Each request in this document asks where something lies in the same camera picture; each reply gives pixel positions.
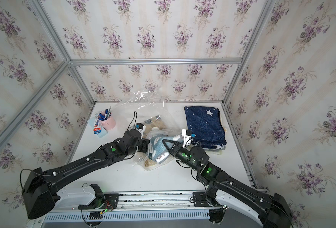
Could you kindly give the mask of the teal bear pattern blanket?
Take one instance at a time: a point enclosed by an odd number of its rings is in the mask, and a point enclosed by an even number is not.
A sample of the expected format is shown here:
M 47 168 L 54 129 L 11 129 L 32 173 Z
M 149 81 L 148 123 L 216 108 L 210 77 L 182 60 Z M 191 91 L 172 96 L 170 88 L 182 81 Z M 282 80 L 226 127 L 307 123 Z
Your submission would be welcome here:
M 157 163 L 162 163 L 169 156 L 169 152 L 162 143 L 163 139 L 179 141 L 181 143 L 183 142 L 182 137 L 179 135 L 177 136 L 157 135 L 151 137 L 149 139 L 150 143 L 148 147 L 149 159 Z

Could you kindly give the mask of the clear plastic vacuum bag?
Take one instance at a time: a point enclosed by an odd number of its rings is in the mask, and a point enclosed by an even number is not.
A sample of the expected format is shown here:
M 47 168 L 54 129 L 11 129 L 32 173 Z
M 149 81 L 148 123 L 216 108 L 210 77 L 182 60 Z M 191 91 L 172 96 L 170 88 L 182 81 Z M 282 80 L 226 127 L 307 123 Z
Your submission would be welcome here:
M 149 145 L 136 153 L 133 165 L 139 165 L 146 171 L 173 161 L 174 158 L 167 148 L 173 147 L 175 142 L 183 145 L 182 129 L 168 111 L 160 91 L 133 92 L 117 103 L 112 116 L 122 131 L 138 129 L 137 124 L 143 124 L 142 139 L 149 140 Z

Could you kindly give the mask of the navy blue star blanket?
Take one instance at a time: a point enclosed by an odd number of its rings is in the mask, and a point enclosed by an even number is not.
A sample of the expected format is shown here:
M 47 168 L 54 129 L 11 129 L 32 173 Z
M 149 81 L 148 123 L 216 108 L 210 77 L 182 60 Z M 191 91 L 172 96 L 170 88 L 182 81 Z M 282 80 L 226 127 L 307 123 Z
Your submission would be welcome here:
M 187 128 L 195 135 L 194 141 L 206 150 L 223 150 L 226 147 L 225 130 L 220 110 L 209 106 L 184 107 Z

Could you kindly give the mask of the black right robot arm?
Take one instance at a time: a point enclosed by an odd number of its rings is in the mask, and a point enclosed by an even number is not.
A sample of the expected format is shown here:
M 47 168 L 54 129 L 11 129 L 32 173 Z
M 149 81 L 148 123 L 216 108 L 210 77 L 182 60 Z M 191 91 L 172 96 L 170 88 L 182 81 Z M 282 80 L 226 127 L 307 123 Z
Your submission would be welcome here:
M 201 146 L 188 150 L 178 141 L 164 139 L 162 143 L 177 163 L 196 172 L 194 179 L 206 187 L 200 197 L 194 196 L 194 202 L 208 204 L 211 223 L 219 224 L 226 210 L 233 209 L 263 228 L 292 227 L 292 212 L 280 194 L 269 195 L 236 180 L 211 163 Z

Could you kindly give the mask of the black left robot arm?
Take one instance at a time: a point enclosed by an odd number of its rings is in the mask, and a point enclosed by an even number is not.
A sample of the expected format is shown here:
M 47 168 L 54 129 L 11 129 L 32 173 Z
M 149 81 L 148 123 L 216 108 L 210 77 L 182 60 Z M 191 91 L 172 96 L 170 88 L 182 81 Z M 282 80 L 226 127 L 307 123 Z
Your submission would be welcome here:
M 99 169 L 123 161 L 127 156 L 148 149 L 150 140 L 135 129 L 123 137 L 101 145 L 93 153 L 64 166 L 43 171 L 31 170 L 22 186 L 22 197 L 28 219 L 37 219 L 50 212 L 59 200 L 57 192 L 75 180 Z

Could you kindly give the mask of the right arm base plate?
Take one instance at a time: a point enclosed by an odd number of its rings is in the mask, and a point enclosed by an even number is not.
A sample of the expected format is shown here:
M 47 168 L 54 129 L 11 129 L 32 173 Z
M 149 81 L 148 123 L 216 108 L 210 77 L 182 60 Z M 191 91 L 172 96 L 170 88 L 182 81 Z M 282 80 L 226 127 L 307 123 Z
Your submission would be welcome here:
M 194 207 L 222 207 L 216 200 L 216 192 L 193 192 L 190 201 Z

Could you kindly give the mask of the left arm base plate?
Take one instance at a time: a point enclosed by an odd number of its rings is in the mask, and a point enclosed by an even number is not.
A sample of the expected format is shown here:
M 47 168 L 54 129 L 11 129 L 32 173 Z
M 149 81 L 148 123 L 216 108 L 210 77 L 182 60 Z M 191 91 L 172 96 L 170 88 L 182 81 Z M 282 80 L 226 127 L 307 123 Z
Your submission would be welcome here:
M 114 210 L 117 208 L 119 200 L 118 193 L 108 193 L 104 196 L 97 196 L 90 204 L 88 205 L 79 205 L 79 210 Z

